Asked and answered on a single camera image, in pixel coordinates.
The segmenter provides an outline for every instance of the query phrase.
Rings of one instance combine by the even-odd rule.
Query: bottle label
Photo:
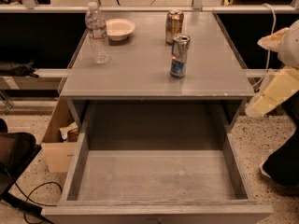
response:
[[[88,36],[93,39],[104,39],[107,37],[107,27],[102,26],[97,29],[87,28]]]

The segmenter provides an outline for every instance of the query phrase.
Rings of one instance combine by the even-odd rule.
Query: black shoe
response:
[[[6,122],[0,118],[0,133],[7,133],[8,128]]]
[[[299,129],[287,142],[271,154],[263,170],[283,186],[299,184]]]

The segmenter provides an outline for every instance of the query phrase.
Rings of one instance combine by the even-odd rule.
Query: tabletop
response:
[[[135,30],[109,41],[111,61],[96,64],[85,37],[61,95],[71,99],[154,97],[250,97],[254,94],[214,15],[185,12],[182,33],[191,37],[186,77],[170,75],[171,45],[165,43],[164,12],[108,12]]]

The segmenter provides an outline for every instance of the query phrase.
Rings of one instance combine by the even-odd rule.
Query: terrazzo floor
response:
[[[40,143],[50,114],[56,102],[15,102],[8,116],[2,117],[10,132],[28,132]],[[260,224],[296,224],[299,223],[299,188],[285,188],[261,175],[259,164],[268,155],[283,145],[292,136],[295,125],[283,111],[262,119],[240,116],[233,128],[233,138],[246,178],[249,180],[253,196],[259,204],[270,204],[274,214],[260,221]],[[18,181],[25,193],[45,182],[57,182],[64,185],[66,174],[48,172],[43,151],[41,151]],[[11,193],[23,198],[13,187]],[[60,198],[57,186],[45,186],[33,193],[32,199],[45,204],[56,204]],[[4,203],[0,203],[0,223],[23,224],[23,214]]]

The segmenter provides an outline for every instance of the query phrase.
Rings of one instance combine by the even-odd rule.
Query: silver can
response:
[[[186,76],[187,51],[190,46],[190,37],[185,34],[175,34],[173,39],[170,74],[173,77],[182,78]]]
[[[181,33],[184,21],[184,13],[180,9],[170,9],[166,17],[166,34],[165,40],[167,43],[172,44],[173,36]]]

